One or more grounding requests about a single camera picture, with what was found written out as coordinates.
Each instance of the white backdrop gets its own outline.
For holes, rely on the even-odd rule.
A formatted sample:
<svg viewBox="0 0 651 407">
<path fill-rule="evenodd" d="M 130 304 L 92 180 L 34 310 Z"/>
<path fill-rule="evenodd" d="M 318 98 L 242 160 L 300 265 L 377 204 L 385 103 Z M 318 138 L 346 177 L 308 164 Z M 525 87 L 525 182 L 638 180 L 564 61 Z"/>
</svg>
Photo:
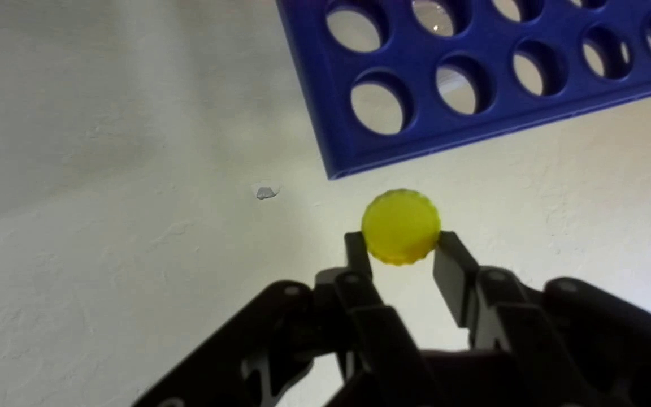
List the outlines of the white backdrop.
<svg viewBox="0 0 651 407">
<path fill-rule="evenodd" d="M 325 182 L 273 0 L 0 0 L 0 407 L 132 404 L 266 282 L 341 265 L 389 187 L 481 263 L 651 310 L 651 99 Z M 376 280 L 420 347 L 467 347 L 429 263 Z"/>
</svg>

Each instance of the blue plastic board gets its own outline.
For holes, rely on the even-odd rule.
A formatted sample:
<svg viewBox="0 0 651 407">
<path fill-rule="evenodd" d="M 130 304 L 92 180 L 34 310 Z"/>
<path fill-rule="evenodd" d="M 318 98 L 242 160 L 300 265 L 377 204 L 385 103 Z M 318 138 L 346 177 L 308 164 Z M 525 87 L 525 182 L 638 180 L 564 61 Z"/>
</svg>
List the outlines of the blue plastic board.
<svg viewBox="0 0 651 407">
<path fill-rule="evenodd" d="M 509 21 L 494 0 L 434 0 L 455 36 L 427 31 L 412 0 L 279 2 L 331 180 L 651 96 L 651 0 L 516 0 L 523 21 Z M 344 9 L 377 28 L 377 49 L 352 52 L 335 38 L 329 17 Z M 585 44 L 603 61 L 601 77 Z M 538 68 L 542 96 L 521 83 L 516 55 Z M 442 98 L 443 65 L 472 83 L 476 113 Z M 398 135 L 358 121 L 350 94 L 372 81 L 400 103 Z"/>
</svg>

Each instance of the white wall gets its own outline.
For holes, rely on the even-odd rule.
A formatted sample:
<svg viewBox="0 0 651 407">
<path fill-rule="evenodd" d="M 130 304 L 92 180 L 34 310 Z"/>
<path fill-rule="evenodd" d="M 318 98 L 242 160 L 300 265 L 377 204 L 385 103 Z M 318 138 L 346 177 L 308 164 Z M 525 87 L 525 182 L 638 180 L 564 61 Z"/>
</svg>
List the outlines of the white wall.
<svg viewBox="0 0 651 407">
<path fill-rule="evenodd" d="M 481 263 L 651 310 L 651 99 L 325 182 L 272 0 L 0 0 L 0 407 L 132 404 L 261 288 L 341 265 L 389 187 Z M 427 270 L 377 288 L 463 348 Z"/>
</svg>

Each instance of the black plastic part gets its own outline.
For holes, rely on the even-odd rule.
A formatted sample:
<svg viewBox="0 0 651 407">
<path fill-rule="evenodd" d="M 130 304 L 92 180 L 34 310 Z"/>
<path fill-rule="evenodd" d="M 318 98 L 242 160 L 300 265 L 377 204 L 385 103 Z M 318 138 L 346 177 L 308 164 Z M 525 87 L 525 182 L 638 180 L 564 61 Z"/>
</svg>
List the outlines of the black plastic part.
<svg viewBox="0 0 651 407">
<path fill-rule="evenodd" d="M 273 407 L 337 356 L 331 407 L 651 407 L 651 314 L 575 279 L 530 290 L 442 233 L 434 280 L 468 354 L 419 351 L 373 288 L 364 238 L 316 288 L 273 282 L 135 407 Z"/>
<path fill-rule="evenodd" d="M 166 375 L 135 407 L 160 404 L 277 404 L 312 362 L 272 354 L 287 319 L 308 307 L 309 288 L 273 282 Z"/>
</svg>

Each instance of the yellow ball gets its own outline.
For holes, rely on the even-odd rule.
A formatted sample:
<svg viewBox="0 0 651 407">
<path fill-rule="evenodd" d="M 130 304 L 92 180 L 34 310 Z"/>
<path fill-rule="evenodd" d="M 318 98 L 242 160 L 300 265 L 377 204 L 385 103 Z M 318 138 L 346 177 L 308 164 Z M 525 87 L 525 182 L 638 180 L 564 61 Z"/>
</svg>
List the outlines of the yellow ball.
<svg viewBox="0 0 651 407">
<path fill-rule="evenodd" d="M 377 261 L 412 265 L 436 247 L 438 210 L 416 190 L 389 190 L 367 209 L 361 233 Z"/>
</svg>

